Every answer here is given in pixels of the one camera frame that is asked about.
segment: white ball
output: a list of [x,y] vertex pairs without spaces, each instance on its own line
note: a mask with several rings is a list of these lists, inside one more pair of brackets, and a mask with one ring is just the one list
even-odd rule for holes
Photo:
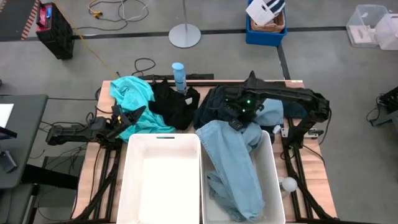
[[282,187],[288,192],[293,192],[297,189],[297,182],[291,177],[286,177],[282,181]]

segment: metal bracket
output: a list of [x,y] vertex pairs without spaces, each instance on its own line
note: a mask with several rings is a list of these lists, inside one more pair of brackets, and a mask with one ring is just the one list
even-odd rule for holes
[[[316,128],[311,128],[309,130],[309,132],[316,132],[317,129]],[[319,134],[313,133],[313,134],[309,134],[309,132],[304,134],[304,138],[310,138],[310,139],[318,139]],[[289,128],[282,128],[280,130],[280,133],[282,135],[282,138],[287,138],[287,136],[289,136]]]

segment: blue bin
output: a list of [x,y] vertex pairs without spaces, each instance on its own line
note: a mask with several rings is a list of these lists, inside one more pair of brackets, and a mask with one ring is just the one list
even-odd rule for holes
[[267,46],[275,46],[278,47],[282,42],[282,39],[287,34],[287,29],[282,30],[280,33],[271,33],[271,32],[259,32],[253,31],[250,29],[250,17],[246,14],[246,43],[248,44],[257,44],[257,45],[267,45]]

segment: black crate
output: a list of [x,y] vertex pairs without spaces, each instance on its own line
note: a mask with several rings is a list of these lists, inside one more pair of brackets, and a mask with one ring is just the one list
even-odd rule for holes
[[[45,19],[46,25],[42,24],[46,29],[39,30],[40,24],[38,23],[40,23],[40,16],[43,16],[41,11],[46,7],[52,8],[51,16]],[[71,59],[73,57],[74,40],[72,27],[54,3],[40,4],[36,23],[38,24],[37,37],[57,59]]]

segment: gray concrete floor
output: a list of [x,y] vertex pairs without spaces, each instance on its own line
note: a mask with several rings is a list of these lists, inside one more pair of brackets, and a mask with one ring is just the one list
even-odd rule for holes
[[[77,26],[117,28],[118,24],[97,21],[87,13],[89,0],[60,1]],[[288,27],[344,26],[357,4],[382,4],[398,11],[396,0],[286,0]],[[188,19],[202,30],[243,29],[246,1],[187,0]],[[116,19],[116,6],[102,5],[104,16]],[[148,6],[150,15],[124,30],[104,32],[85,29],[84,34],[167,32],[182,23],[181,1],[156,1]],[[128,16],[139,14],[137,2],[126,3]],[[30,36],[35,36],[35,27]],[[156,67],[146,74],[171,74],[171,64],[182,62],[187,73],[214,73],[217,79],[244,79],[251,70],[264,79],[283,79],[275,47],[248,45],[245,34],[203,35],[190,49],[173,47],[167,37],[136,37],[88,40],[90,47],[114,71],[129,75],[134,60],[150,57]],[[365,116],[375,107],[374,99],[398,84],[398,52],[353,48],[345,31],[290,32],[283,41],[290,76],[304,80],[305,86],[323,93],[331,102],[333,117],[325,143],[321,146],[338,216],[342,220],[396,223],[398,219],[398,140],[391,124],[372,128]],[[0,94],[45,93],[52,97],[93,98],[103,80],[111,77],[103,65],[79,40],[74,58],[56,60],[40,43],[0,42]],[[44,121],[84,121],[95,101],[50,100]],[[48,146],[45,134],[37,135],[32,157],[45,149],[57,156],[77,144]],[[44,157],[29,162],[41,165]],[[69,217],[68,200],[44,203],[50,218]],[[36,223],[45,221],[39,214]]]

